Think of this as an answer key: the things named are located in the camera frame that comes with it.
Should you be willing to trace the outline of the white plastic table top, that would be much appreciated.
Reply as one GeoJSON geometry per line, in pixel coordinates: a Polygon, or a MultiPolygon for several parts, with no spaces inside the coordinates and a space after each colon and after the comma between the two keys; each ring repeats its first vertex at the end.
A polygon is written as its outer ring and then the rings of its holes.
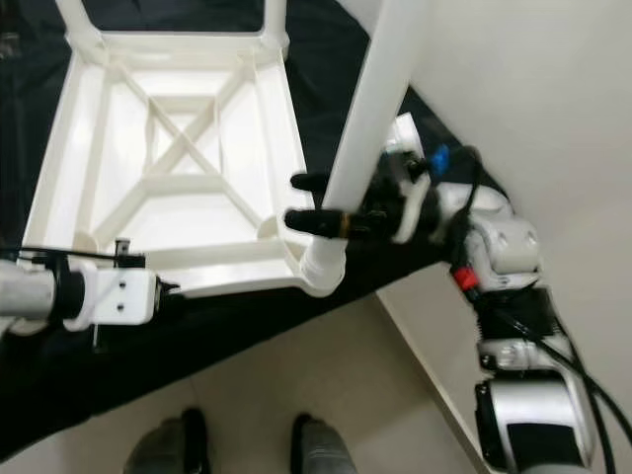
{"type": "Polygon", "coordinates": [[[119,241],[187,296],[296,287],[313,238],[284,224],[313,206],[284,50],[258,35],[67,36],[71,57],[22,241],[108,253],[119,241]]]}

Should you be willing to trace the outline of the grey robot left leg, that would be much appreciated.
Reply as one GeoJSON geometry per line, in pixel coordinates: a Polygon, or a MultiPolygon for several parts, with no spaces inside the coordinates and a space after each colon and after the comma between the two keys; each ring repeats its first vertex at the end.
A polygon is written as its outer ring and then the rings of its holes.
{"type": "Polygon", "coordinates": [[[123,463],[122,474],[211,474],[203,411],[185,408],[144,434],[123,463]]]}

